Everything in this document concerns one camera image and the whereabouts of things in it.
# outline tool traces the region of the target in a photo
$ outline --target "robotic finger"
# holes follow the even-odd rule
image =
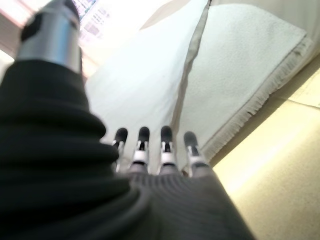
[[[120,128],[115,134],[114,140],[112,142],[112,146],[117,148],[119,153],[119,158],[117,159],[116,163],[114,164],[115,172],[119,172],[120,170],[120,161],[124,155],[124,148],[128,137],[128,130],[126,128]]]
[[[149,138],[150,130],[146,126],[140,128],[138,141],[129,165],[128,173],[149,173]]]
[[[201,154],[196,135],[188,131],[184,134],[184,144],[187,151],[189,177],[201,178],[212,176],[212,168],[207,163],[205,157]]]
[[[173,145],[172,130],[169,126],[164,126],[161,129],[161,158],[157,174],[180,175]]]

